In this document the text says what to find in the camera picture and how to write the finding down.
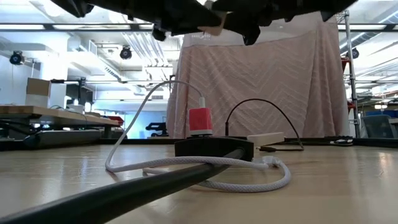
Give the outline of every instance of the ceiling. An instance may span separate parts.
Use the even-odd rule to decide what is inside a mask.
[[[359,0],[349,8],[349,11],[351,23],[376,23],[380,22],[383,16],[387,17],[391,15],[391,12],[398,12],[398,1]],[[126,16],[99,7],[95,7],[85,18],[76,18],[54,5],[50,0],[0,0],[0,22],[141,23],[143,21],[128,21]],[[82,42],[90,40],[97,46],[96,53],[101,60],[93,60],[88,65],[79,65],[79,62],[76,62],[76,66],[71,66],[69,69],[70,77],[86,77],[89,80],[109,80],[109,76],[102,72],[102,68],[95,68],[103,62],[107,63],[112,69],[124,71],[121,72],[123,73],[121,75],[125,75],[128,80],[165,80],[173,74],[172,65],[177,64],[176,61],[182,45],[182,37],[169,37],[165,42],[150,42],[152,37],[146,34],[80,32],[70,33],[69,35],[80,38]],[[358,33],[352,33],[351,36],[356,37],[357,35]],[[339,37],[342,46],[346,41],[346,35],[340,33]],[[131,45],[131,42],[135,40],[138,43],[147,43],[141,46],[144,52],[139,49],[131,49],[133,52],[132,58],[122,60],[119,56],[120,50],[125,45]],[[395,60],[398,57],[395,53],[398,52],[398,44],[396,43],[398,43],[398,34],[383,33],[356,46],[360,52],[359,58],[354,60],[358,80],[398,80],[398,75],[396,75],[398,73],[398,59]],[[151,59],[151,66],[155,65],[158,68],[152,68],[148,72],[146,67],[150,67],[148,60]],[[90,88],[96,88],[98,91],[128,90],[125,86],[116,84],[92,85]],[[358,89],[359,92],[379,94],[380,91],[398,91],[398,85],[385,83],[382,85],[358,84]]]

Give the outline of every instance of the metal shelving rack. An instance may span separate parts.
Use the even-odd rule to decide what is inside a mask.
[[[353,113],[354,113],[354,126],[355,126],[355,137],[360,138],[360,120],[358,116],[358,99],[356,96],[356,76],[354,70],[353,60],[353,46],[351,44],[351,30],[349,29],[349,10],[345,10],[336,15],[338,23],[344,22],[346,27],[346,39],[348,48],[348,65],[349,65],[349,85],[351,86],[351,100],[353,101]]]

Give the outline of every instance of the blue chair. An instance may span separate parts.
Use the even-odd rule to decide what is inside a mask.
[[[388,115],[366,116],[361,118],[362,138],[398,138],[395,127],[390,124]]]

